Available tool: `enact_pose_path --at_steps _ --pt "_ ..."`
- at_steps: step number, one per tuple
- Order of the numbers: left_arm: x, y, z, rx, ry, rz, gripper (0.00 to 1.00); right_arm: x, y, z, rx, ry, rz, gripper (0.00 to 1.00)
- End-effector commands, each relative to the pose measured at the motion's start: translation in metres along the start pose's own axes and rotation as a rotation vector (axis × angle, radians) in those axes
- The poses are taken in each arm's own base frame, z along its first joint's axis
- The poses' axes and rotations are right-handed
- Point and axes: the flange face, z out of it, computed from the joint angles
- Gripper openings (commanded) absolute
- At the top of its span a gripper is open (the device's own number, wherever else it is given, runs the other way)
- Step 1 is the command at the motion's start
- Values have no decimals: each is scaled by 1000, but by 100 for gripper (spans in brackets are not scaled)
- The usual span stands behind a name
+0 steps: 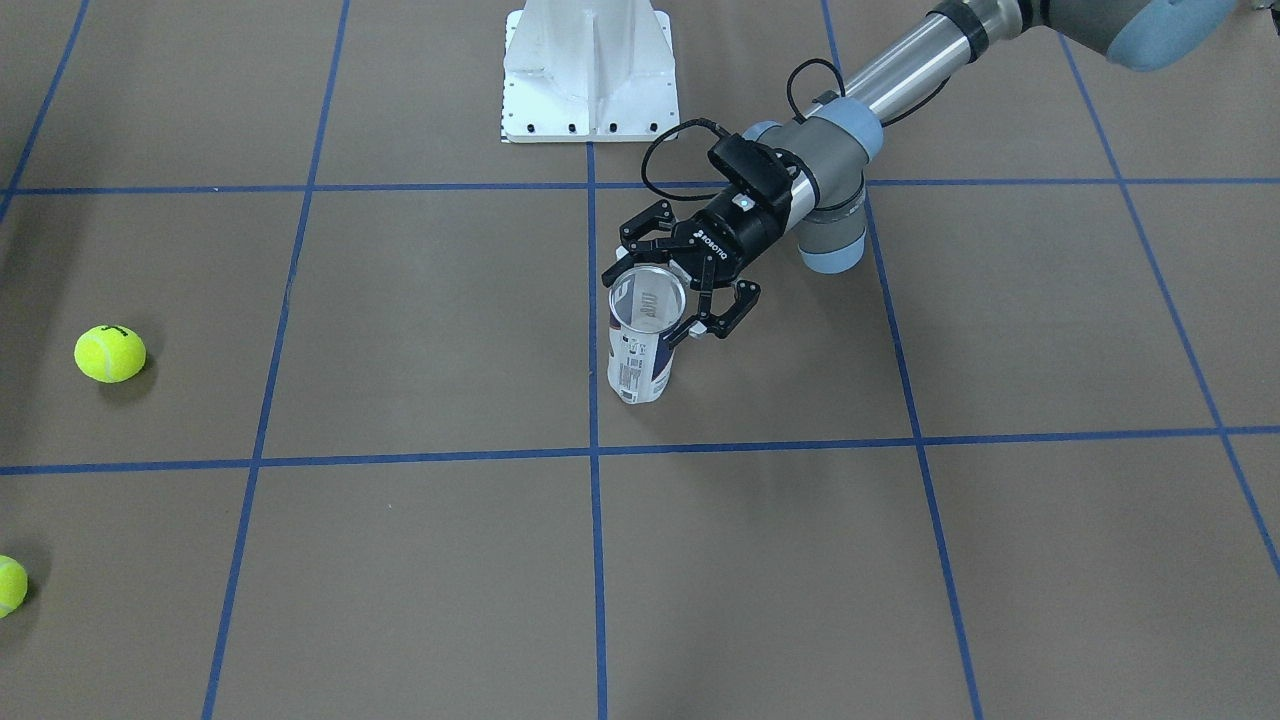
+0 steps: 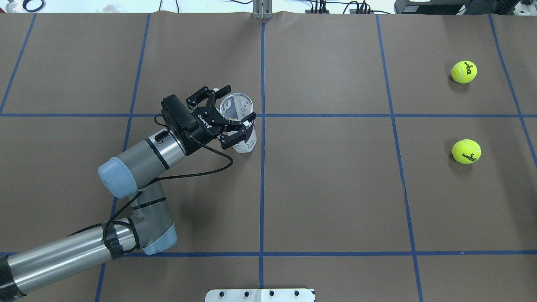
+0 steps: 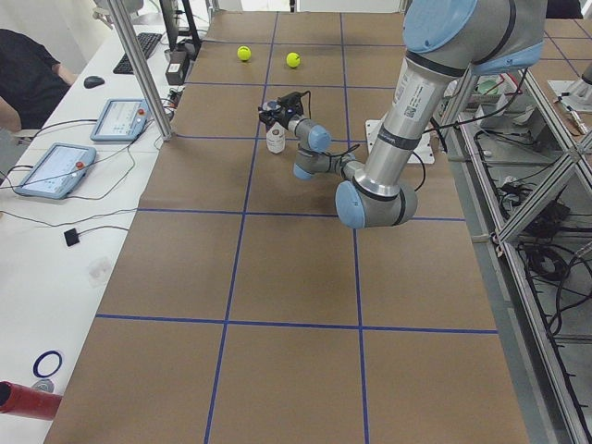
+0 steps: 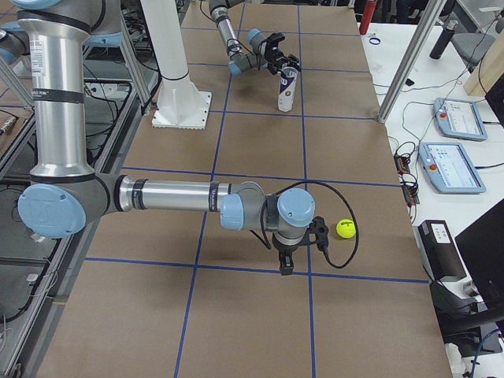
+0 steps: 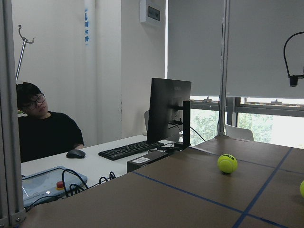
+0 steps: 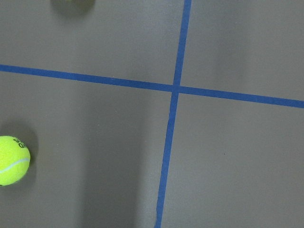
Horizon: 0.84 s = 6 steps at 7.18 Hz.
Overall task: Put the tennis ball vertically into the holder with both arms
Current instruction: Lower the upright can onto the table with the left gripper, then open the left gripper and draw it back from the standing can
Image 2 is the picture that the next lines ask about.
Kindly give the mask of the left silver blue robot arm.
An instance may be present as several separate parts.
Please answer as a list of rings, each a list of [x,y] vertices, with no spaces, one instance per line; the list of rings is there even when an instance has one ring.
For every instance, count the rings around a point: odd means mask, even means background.
[[[125,147],[138,86],[10,84],[1,101],[1,251],[21,252],[115,211],[96,166]]]

